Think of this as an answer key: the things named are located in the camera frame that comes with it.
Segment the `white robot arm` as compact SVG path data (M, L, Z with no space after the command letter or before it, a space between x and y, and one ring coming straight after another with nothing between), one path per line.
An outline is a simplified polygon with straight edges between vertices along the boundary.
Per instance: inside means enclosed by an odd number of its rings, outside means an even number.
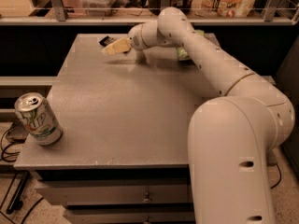
M162 10L106 45L130 49L181 47L216 90L188 129L192 201L198 224L276 224L267 154L291 134L295 112L275 86L194 30L185 14Z

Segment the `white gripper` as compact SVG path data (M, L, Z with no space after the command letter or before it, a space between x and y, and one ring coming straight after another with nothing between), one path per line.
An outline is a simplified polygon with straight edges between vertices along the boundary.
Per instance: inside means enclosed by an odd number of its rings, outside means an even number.
M147 49L148 46L144 43L142 37L142 24L134 26L128 33L127 37L115 39L115 41L106 47L102 48L102 53L105 55L114 55L128 52L131 47L136 50Z

